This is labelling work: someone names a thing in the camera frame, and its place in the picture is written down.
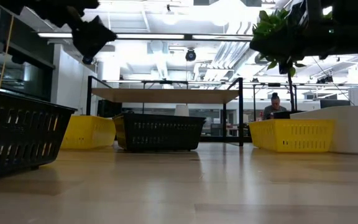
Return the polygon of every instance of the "person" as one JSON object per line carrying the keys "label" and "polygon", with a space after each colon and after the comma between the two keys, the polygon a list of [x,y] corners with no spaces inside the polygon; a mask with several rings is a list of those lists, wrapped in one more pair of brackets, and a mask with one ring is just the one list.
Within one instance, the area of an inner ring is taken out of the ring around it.
{"label": "person", "polygon": [[280,97],[278,97],[278,93],[272,94],[271,101],[272,104],[265,107],[263,120],[272,119],[273,114],[276,112],[287,111],[285,107],[280,106]]}

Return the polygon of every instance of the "basket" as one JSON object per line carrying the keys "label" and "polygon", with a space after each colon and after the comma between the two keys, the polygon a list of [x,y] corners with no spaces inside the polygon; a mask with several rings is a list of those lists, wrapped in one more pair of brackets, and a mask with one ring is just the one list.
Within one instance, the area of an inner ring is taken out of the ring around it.
{"label": "basket", "polygon": [[0,92],[0,175],[53,162],[74,111]]}
{"label": "basket", "polygon": [[333,120],[271,119],[250,123],[254,146],[276,152],[328,152]]}
{"label": "basket", "polygon": [[118,145],[128,151],[196,149],[204,121],[153,114],[122,114],[114,119]]}
{"label": "basket", "polygon": [[72,116],[62,149],[92,149],[112,146],[116,127],[112,119],[97,116]]}

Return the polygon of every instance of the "black plastic basket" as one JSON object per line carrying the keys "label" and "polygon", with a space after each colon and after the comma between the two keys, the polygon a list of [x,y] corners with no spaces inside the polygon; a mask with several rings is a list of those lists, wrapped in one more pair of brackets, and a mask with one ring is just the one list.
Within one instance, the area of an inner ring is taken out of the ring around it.
{"label": "black plastic basket", "polygon": [[74,111],[0,92],[0,175],[53,162]]}
{"label": "black plastic basket", "polygon": [[114,118],[118,145],[128,151],[196,149],[204,121],[205,118],[151,114]]}

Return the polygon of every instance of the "desk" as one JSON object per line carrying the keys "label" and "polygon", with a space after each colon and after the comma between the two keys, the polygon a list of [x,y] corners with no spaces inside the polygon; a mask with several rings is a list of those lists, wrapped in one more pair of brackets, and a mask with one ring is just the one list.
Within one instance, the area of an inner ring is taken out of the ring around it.
{"label": "desk", "polygon": [[[244,128],[244,136],[248,136],[248,128]],[[226,128],[226,136],[234,136],[234,137],[238,137],[239,135],[239,128],[238,127],[232,127],[232,128],[229,128],[227,127]]]}

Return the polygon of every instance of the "black planter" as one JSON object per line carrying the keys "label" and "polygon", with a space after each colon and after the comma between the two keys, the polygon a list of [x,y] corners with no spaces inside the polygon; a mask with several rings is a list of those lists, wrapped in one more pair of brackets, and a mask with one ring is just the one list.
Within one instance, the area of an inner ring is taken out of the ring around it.
{"label": "black planter", "polygon": [[53,162],[74,111],[0,92],[0,175]]}
{"label": "black planter", "polygon": [[118,145],[128,151],[193,150],[205,118],[122,114],[114,119]]}
{"label": "black planter", "polygon": [[292,49],[295,48],[294,35],[287,27],[272,32],[265,37],[253,38],[249,47],[264,55],[288,58]]}

